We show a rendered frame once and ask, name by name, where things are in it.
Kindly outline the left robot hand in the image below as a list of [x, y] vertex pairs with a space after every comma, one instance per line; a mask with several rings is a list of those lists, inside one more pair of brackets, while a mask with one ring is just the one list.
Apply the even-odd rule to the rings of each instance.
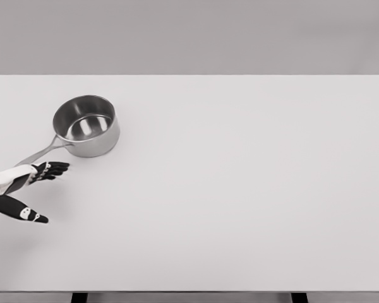
[[47, 224], [49, 219], [11, 194], [38, 181], [54, 180], [63, 175], [67, 162], [42, 162], [22, 164], [0, 172], [0, 213], [16, 220]]

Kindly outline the steel saucepan with long handle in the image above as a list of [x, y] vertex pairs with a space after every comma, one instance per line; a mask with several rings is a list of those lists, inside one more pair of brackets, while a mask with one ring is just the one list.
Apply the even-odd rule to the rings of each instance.
[[53, 116], [52, 127], [55, 136], [51, 143], [18, 165], [34, 163], [58, 148], [76, 157], [99, 157], [117, 145], [121, 133], [114, 106], [97, 95], [83, 95], [63, 103]]

